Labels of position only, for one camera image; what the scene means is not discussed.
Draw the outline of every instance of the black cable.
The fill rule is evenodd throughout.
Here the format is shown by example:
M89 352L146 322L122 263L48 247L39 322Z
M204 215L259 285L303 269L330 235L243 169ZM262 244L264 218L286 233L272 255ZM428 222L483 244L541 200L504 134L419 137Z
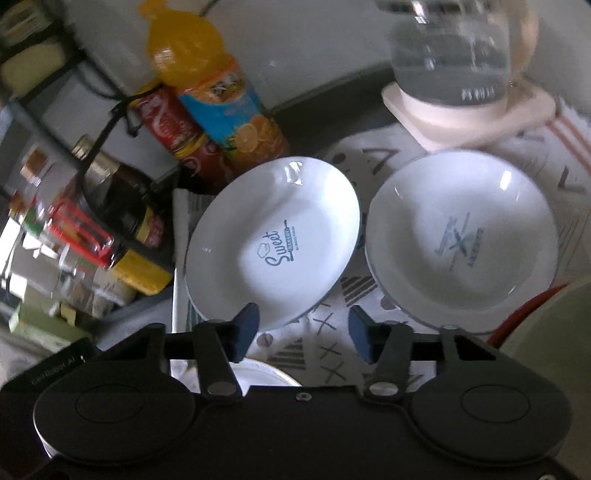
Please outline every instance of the black cable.
M216 5L216 3L218 3L220 0L209 0L209 2L207 2L207 5L205 5L205 7L203 7L201 9L201 11L199 12L199 16L200 17L206 17L207 14L209 13L209 11Z
M84 75L84 73L82 73L82 68L80 67L80 65L77 65L74 68L74 74L76 75L76 78L78 78L78 81L84 85L84 87L86 87L88 90L90 90L92 93L94 93L96 96L104 98L105 100L124 100L124 97L122 97L121 95L110 95L108 93L105 92L101 92L97 87L95 87L94 85L92 85L92 83L90 83L88 81L88 79L86 78L86 75Z

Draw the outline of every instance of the cross pattern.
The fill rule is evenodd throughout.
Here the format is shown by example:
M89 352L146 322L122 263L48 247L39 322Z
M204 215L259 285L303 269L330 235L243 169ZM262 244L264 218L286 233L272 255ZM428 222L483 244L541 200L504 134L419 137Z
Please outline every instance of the cross pattern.
M321 301L316 307L314 307L312 309L312 313L315 313L316 310L318 310L320 307L327 307L329 309L330 308L330 305L328 305L327 303L324 303L323 301Z
M341 363L339 363L336 367L334 368L328 368L328 367L323 367L322 365L320 366L320 368L322 370L326 370L329 373L329 376L326 377L326 381L324 382L325 384L328 384L330 382L330 380L336 375L337 377L339 377L343 382L347 381L347 378L339 373L339 368L341 368L343 365L345 364L345 361L342 360Z
M324 353L322 354L322 356L320 357L320 360L324 360L329 354L333 353L334 355L339 355L341 356L342 353L337 352L335 350L335 347L338 345L338 342L333 343L331 346L322 346L319 345L318 348L320 348L321 350L324 350Z
M326 325L328 328L332 329L332 330L336 330L336 327L331 325L329 323L330 318L334 315L335 313L332 312L330 315L328 315L328 317L326 317L324 320L319 320L319 319L312 319L315 322L318 322L320 324L320 327L318 328L318 331L316 332L316 335L320 335L320 333L322 332L322 329L324 328L324 326Z
M468 237L464 237L462 238L460 236L460 232L458 232L455 228L453 230L453 235L456 238L456 244L452 245L449 250L454 250L455 248L459 249L460 252L462 252L464 254L464 257L468 256L468 249L466 248L466 242L468 240Z

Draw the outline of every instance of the orange label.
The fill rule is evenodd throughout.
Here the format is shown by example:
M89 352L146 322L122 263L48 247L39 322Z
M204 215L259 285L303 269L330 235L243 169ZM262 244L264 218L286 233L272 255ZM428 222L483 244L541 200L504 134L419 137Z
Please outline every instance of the orange label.
M179 98L238 173L288 155L279 126L265 113L236 61L181 91Z
M158 248L162 245L164 235L164 222L154 213L150 207L146 207L146 215L142 226L139 227L135 239L149 248Z

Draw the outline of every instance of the metal rack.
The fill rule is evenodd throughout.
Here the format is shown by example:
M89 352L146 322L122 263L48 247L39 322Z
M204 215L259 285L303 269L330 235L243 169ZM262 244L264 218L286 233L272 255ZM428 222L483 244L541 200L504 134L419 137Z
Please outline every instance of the metal rack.
M78 45L78 43L74 39L73 32L70 31L70 29L63 22L63 20L57 18L55 15L52 15L51 12L46 13L48 13L48 16L51 18L52 22L44 30L29 36L26 40L11 47L7 47L6 45L4 45L0 39L0 57L2 58L3 62L6 62L7 60L13 58L14 56L18 55L19 53L22 53L26 49L36 44L40 44L47 40L53 39L57 40L63 47L68 60L61 68L49 75L40 84L38 84L35 88L33 88L30 92L28 92L26 95L22 97L15 96L12 93L11 89L3 82L2 78L0 78L0 99L3 101L5 105L7 105L10 108L13 116L17 120L19 120L20 123L32 130L32 132L38 135L41 138L41 140L46 142L60 156L60 158L63 161L68 162L72 167L74 167L79 172L79 179L82 179L82 177L85 175L88 168L92 164L93 160L95 159L96 155L100 152L104 143L108 139L110 133L113 131L113 129L119 121L121 121L122 119L126 121L127 133L130 136L136 137L138 135L139 129L142 125L140 122L137 125L134 125L134 123L132 122L128 110L129 105L131 102L143 96L150 95L160 86L157 86L155 89L145 92L141 95L131 97L127 96L119 87L117 87L117 85L111 80L111 78L87 55L84 49ZM110 93L100 92L85 80L80 71L80 65L82 63L84 63L85 66L89 67L89 69L94 74L96 74L98 78L100 78L100 80L111 91ZM89 151L88 155L85 157L83 161L79 160L76 156L74 156L70 148L63 142L63 140L61 140L59 136L48 125L46 125L42 121L42 119L40 119L30 108L31 102L35 98L37 98L41 93L43 93L51 85L55 84L56 81L63 78L72 70L77 71L80 74L80 82L83 85L85 85L87 89L90 90L93 94L117 102L115 107L111 110L111 119L104 127L104 129L98 136L94 146ZM170 273L174 272L172 249L168 249L167 251L155 251L147 248L145 245L137 241L135 238L122 235L119 232L113 231L113 229L110 228L103 221L100 213L93 207L92 202L88 201L88 198L90 198L90 196L86 191L85 183L79 180L78 185L79 195L84 208L93 216L93 220L95 220L101 228L107 231L118 244L125 245L127 248L134 250L135 252L147 258L151 262L157 264L162 269ZM171 210L171 199L168 200L170 201L167 202L167 209ZM165 219L169 223L169 225L167 225L168 228L172 227L171 217L171 214L165 215Z

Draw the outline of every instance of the soy sauce bottle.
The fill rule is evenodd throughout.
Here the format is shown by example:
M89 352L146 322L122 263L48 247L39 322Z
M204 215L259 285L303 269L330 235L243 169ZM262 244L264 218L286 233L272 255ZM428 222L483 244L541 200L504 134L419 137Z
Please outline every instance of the soy sauce bottle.
M84 160L93 144L84 135L72 153ZM161 249L172 242L171 229L163 219L164 208L150 190L152 180L147 175L99 152L84 181L86 200L109 227L148 248Z
M103 230L77 201L62 197L52 208L49 231L82 258L104 268L144 295L156 295L173 280L173 275L117 242Z

